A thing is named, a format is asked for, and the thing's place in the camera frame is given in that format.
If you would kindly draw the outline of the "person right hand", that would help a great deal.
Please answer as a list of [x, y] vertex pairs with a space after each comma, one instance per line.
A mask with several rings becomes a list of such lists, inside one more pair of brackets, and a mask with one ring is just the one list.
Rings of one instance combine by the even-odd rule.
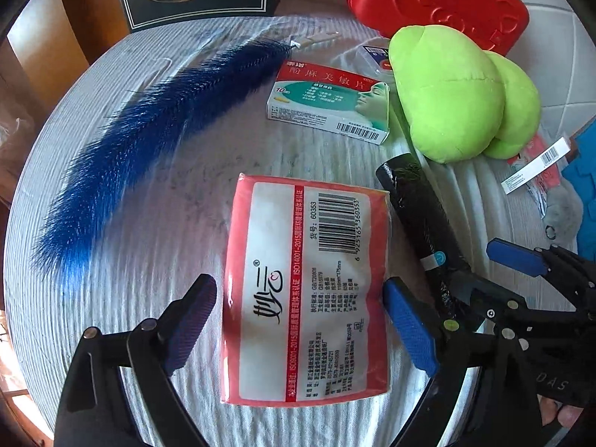
[[544, 426], [557, 421], [563, 428], [571, 429], [583, 413], [583, 408], [564, 406], [548, 397], [538, 396], [542, 424]]

